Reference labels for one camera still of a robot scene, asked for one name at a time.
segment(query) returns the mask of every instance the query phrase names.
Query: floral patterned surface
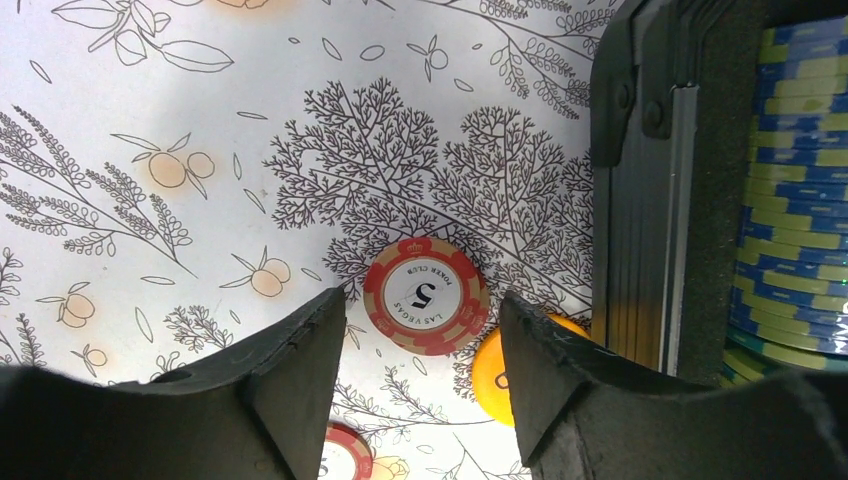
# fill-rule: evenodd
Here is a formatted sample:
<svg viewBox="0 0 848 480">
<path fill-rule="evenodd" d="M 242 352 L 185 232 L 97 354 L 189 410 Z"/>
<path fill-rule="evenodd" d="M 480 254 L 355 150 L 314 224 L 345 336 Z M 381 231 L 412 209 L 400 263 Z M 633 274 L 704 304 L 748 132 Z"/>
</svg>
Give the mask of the floral patterned surface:
<svg viewBox="0 0 848 480">
<path fill-rule="evenodd" d="M 412 355 L 362 282 L 435 236 L 495 305 L 512 288 L 587 325 L 588 79 L 615 4 L 8 2 L 0 363 L 147 382 L 341 285 L 331 416 L 375 478 L 529 479 L 471 391 L 484 335 Z"/>
</svg>

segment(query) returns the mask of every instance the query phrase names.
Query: leaf drawing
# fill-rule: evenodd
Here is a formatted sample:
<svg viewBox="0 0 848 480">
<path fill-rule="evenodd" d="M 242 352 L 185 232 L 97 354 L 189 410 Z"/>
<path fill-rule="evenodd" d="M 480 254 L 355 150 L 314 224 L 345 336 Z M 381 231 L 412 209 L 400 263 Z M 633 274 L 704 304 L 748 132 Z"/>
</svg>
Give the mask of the leaf drawing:
<svg viewBox="0 0 848 480">
<path fill-rule="evenodd" d="M 437 166 L 432 119 L 407 107 L 383 78 L 353 92 L 330 82 L 307 92 L 305 104 L 315 122 L 287 122 L 287 138 L 273 140 L 277 153 L 264 162 L 281 183 L 272 217 L 283 230 L 340 225 L 343 235 L 328 240 L 323 261 L 348 301 L 361 297 L 384 248 L 433 236 L 466 252 L 484 274 L 494 306 L 489 330 L 510 288 L 546 311 L 568 315 L 590 305 L 588 153 L 567 156 L 518 110 L 482 107 L 465 116 L 465 140 L 447 142 Z M 472 398 L 479 340 L 453 354 L 464 398 Z"/>
<path fill-rule="evenodd" d="M 412 364 L 415 365 L 415 368 L 421 372 L 421 375 L 427 376 L 427 369 L 424 367 L 424 363 L 418 357 L 412 357 Z"/>
<path fill-rule="evenodd" d="M 194 0 L 171 0 L 179 5 L 196 5 Z M 159 52 L 168 63 L 191 72 L 219 72 L 233 64 L 223 51 L 192 40 L 158 44 L 156 35 L 171 23 L 166 12 L 154 12 L 142 0 L 74 0 L 52 11 L 61 19 L 91 29 L 105 30 L 88 47 L 94 52 L 114 42 L 115 53 L 124 65 L 146 60 L 147 51 Z"/>
<path fill-rule="evenodd" d="M 219 328 L 218 322 L 209 316 L 209 309 L 200 305 L 191 305 L 188 309 L 176 307 L 164 322 L 174 340 L 188 346 L 190 352 L 200 352 L 209 344 L 223 349 L 233 343 L 233 334 Z"/>
<path fill-rule="evenodd" d="M 184 148 L 186 145 L 188 145 L 188 141 L 189 141 L 190 138 L 191 138 L 191 132 L 183 135 L 182 138 L 180 138 L 173 145 L 171 145 L 171 148 L 168 149 L 168 153 L 174 153 L 177 150 Z"/>
<path fill-rule="evenodd" d="M 74 294 L 82 290 L 83 288 L 91 285 L 89 282 L 77 282 L 71 285 L 71 288 L 68 289 L 68 295 Z"/>
<path fill-rule="evenodd" d="M 462 80 L 462 79 L 454 78 L 453 84 L 456 85 L 456 88 L 462 90 L 463 92 L 473 92 L 474 91 L 474 87 L 465 83 L 465 81 Z"/>
<path fill-rule="evenodd" d="M 174 282 L 170 278 L 165 278 L 165 277 L 147 276 L 147 277 L 141 277 L 140 280 L 142 282 L 152 283 L 154 285 L 166 285 L 166 286 L 176 285 L 176 282 Z"/>
<path fill-rule="evenodd" d="M 173 351 L 168 358 L 165 358 L 164 355 L 159 355 L 156 357 L 156 366 L 159 367 L 159 371 L 153 373 L 150 376 L 150 381 L 156 380 L 156 377 L 162 375 L 163 373 L 170 372 L 171 370 L 176 370 L 178 368 L 183 368 L 186 366 L 185 362 L 177 363 L 177 360 L 180 358 L 180 352 Z"/>
<path fill-rule="evenodd" d="M 157 147 L 152 142 L 148 142 L 147 140 L 145 140 L 143 138 L 134 137 L 132 135 L 126 135 L 126 134 L 123 134 L 123 133 L 112 133 L 110 135 L 117 138 L 118 140 L 123 140 L 124 142 L 131 143 L 131 144 L 138 146 L 138 147 L 141 147 L 141 148 L 146 148 L 147 150 L 150 150 L 152 152 L 158 152 L 159 151 L 159 147 Z"/>
<path fill-rule="evenodd" d="M 118 22 L 118 12 L 105 0 L 74 0 L 52 12 L 66 22 L 86 28 L 110 28 Z"/>
<path fill-rule="evenodd" d="M 223 51 L 191 40 L 165 43 L 159 51 L 169 63 L 190 72 L 220 72 L 233 64 L 233 59 Z"/>
<path fill-rule="evenodd" d="M 35 71 L 35 73 L 39 77 L 41 77 L 42 80 L 50 84 L 53 83 L 53 80 L 50 80 L 50 75 L 47 75 L 47 72 L 44 71 L 44 67 L 42 67 L 38 62 L 36 62 L 35 60 L 30 60 L 29 66 L 32 67 L 33 71 Z"/>
<path fill-rule="evenodd" d="M 321 277 L 318 276 L 317 273 L 313 272 L 312 270 L 310 270 L 306 267 L 301 268 L 300 271 L 303 272 L 304 275 L 306 275 L 307 277 L 309 277 L 309 278 L 311 278 L 315 281 L 318 281 L 318 282 L 321 281 Z"/>
<path fill-rule="evenodd" d="M 566 59 L 592 61 L 603 27 L 615 15 L 611 8 L 614 0 L 610 8 L 594 8 L 592 2 L 578 8 L 565 0 L 481 0 L 479 11 L 457 8 L 454 2 L 417 1 L 451 15 L 468 15 L 496 29 L 503 43 L 494 50 L 491 63 L 517 97 L 527 99 L 531 89 L 535 90 L 552 110 L 569 119 L 579 117 L 577 107 L 588 108 L 589 83 L 576 77 Z M 533 10 L 558 13 L 556 28 L 540 29 L 530 15 Z M 479 48 L 482 44 L 472 46 L 473 50 Z M 455 85 L 472 91 L 467 82 Z"/>
<path fill-rule="evenodd" d="M 268 120 L 268 117 L 265 115 L 260 115 L 258 113 L 253 112 L 236 112 L 236 115 L 243 118 L 249 118 L 251 120 Z"/>
<path fill-rule="evenodd" d="M 9 247 L 3 248 L 3 255 L 0 257 L 0 306 L 9 305 L 9 297 L 17 297 L 20 292 L 12 284 L 21 281 L 21 277 L 12 270 L 22 268 L 24 266 L 20 260 L 15 258 L 15 254 Z"/>
<path fill-rule="evenodd" d="M 126 66 L 135 65 L 147 58 L 147 50 L 141 37 L 133 30 L 126 30 L 115 37 L 118 59 Z"/>
<path fill-rule="evenodd" d="M 138 325 L 138 329 L 144 335 L 144 338 L 153 343 L 153 330 L 150 328 L 150 322 L 147 321 L 147 316 L 138 307 L 135 307 L 135 324 Z"/>
<path fill-rule="evenodd" d="M 371 45 L 359 54 L 359 58 L 366 62 L 373 62 L 382 57 L 384 53 L 386 53 L 386 48 L 382 45 Z"/>
<path fill-rule="evenodd" d="M 133 0 L 130 3 L 130 12 L 133 21 L 142 31 L 149 35 L 156 34 L 156 20 L 153 18 L 153 11 L 147 5 L 141 0 Z"/>
<path fill-rule="evenodd" d="M 171 23 L 171 16 L 165 12 L 159 12 L 153 14 L 153 25 L 156 29 L 156 33 L 162 33 L 165 30 L 165 27 Z"/>
<path fill-rule="evenodd" d="M 322 38 L 321 41 L 324 44 L 324 51 L 327 52 L 327 55 L 341 62 L 342 54 L 339 53 L 339 49 L 337 49 L 336 46 L 333 45 L 333 42 L 327 40 L 326 38 Z"/>
<path fill-rule="evenodd" d="M 247 195 L 247 198 L 249 198 L 250 201 L 253 202 L 254 205 L 256 205 L 256 208 L 261 210 L 263 214 L 265 213 L 265 207 L 262 206 L 262 202 L 259 201 L 259 198 L 256 197 L 255 193 L 253 193 L 250 190 L 245 188 L 244 194 Z"/>
<path fill-rule="evenodd" d="M 0 184 L 0 202 L 15 211 L 6 214 L 12 224 L 49 236 L 74 234 L 63 245 L 65 250 L 80 255 L 115 256 L 115 239 L 133 239 L 191 273 L 177 256 L 178 247 L 192 242 L 188 230 L 160 197 L 145 194 L 132 177 L 110 163 L 104 164 L 106 174 L 82 171 L 41 122 L 20 107 L 15 107 L 15 111 L 29 123 L 31 131 L 0 112 L 0 172 L 10 168 L 27 175 L 38 181 L 38 191 L 31 193 L 9 183 Z M 115 136 L 145 147 L 149 143 L 136 137 Z M 49 156 L 43 157 L 34 149 L 39 140 Z M 90 200 L 89 190 L 95 184 L 114 205 L 103 207 Z M 158 225 L 150 220 L 152 214 L 158 217 Z"/>
<path fill-rule="evenodd" d="M 235 153 L 233 154 L 233 175 L 236 176 L 236 180 L 241 180 L 241 161 L 239 161 L 238 155 Z"/>
</svg>

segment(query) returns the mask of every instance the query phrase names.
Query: printed tree illustration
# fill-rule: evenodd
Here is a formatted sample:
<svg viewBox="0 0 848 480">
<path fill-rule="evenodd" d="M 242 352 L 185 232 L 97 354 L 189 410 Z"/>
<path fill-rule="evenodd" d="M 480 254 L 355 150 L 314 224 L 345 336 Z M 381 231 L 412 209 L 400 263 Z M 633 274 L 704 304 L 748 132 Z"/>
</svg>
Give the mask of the printed tree illustration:
<svg viewBox="0 0 848 480">
<path fill-rule="evenodd" d="M 330 82 L 307 92 L 305 105 L 316 123 L 287 122 L 287 139 L 276 137 L 277 153 L 264 162 L 282 181 L 273 218 L 284 230 L 341 227 L 324 263 L 348 300 L 360 298 L 368 267 L 386 246 L 435 236 L 469 255 L 492 305 L 513 289 L 551 312 L 589 306 L 588 154 L 568 158 L 520 112 L 483 107 L 460 125 L 467 140 L 447 143 L 437 165 L 432 118 L 406 107 L 385 78 L 352 91 Z M 454 354 L 465 398 L 475 350 L 472 343 Z"/>
<path fill-rule="evenodd" d="M 79 235 L 66 240 L 64 247 L 81 255 L 115 256 L 115 240 L 130 238 L 191 273 L 180 263 L 177 249 L 191 244 L 192 239 L 162 197 L 148 196 L 132 177 L 108 162 L 104 164 L 106 175 L 83 171 L 41 122 L 20 107 L 15 111 L 35 134 L 0 112 L 0 179 L 15 172 L 28 177 L 30 183 L 26 188 L 0 184 L 0 201 L 17 211 L 6 214 L 11 223 L 48 236 L 76 232 Z M 35 150 L 39 140 L 49 156 Z M 95 184 L 114 203 L 111 209 L 90 200 Z"/>
<path fill-rule="evenodd" d="M 568 59 L 589 71 L 603 28 L 615 15 L 617 0 L 589 0 L 580 7 L 565 0 L 417 0 L 457 15 L 470 15 L 497 30 L 503 43 L 489 63 L 516 96 L 534 92 L 555 112 L 579 117 L 589 106 L 589 82 Z M 540 30 L 541 25 L 549 27 Z"/>
</svg>

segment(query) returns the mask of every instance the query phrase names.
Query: chip stack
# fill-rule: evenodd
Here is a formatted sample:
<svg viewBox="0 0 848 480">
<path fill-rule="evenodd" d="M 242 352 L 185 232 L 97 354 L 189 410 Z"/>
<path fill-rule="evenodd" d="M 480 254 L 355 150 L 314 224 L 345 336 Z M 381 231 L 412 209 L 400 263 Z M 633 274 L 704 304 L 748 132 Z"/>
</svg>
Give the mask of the chip stack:
<svg viewBox="0 0 848 480">
<path fill-rule="evenodd" d="M 721 382 L 848 371 L 848 17 L 767 30 Z"/>
</svg>

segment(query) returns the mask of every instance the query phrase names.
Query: red poker chip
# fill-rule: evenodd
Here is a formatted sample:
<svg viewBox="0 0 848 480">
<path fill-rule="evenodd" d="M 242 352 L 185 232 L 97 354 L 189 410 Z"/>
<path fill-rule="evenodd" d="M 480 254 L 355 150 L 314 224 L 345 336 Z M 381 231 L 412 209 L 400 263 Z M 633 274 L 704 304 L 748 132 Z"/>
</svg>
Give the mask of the red poker chip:
<svg viewBox="0 0 848 480">
<path fill-rule="evenodd" d="M 369 480 L 373 468 L 371 449 L 355 430 L 338 422 L 327 424 L 318 478 Z"/>
<path fill-rule="evenodd" d="M 365 310 L 377 329 L 418 355 L 445 355 L 473 340 L 489 313 L 489 291 L 471 260 L 437 238 L 402 240 L 368 270 Z"/>
</svg>

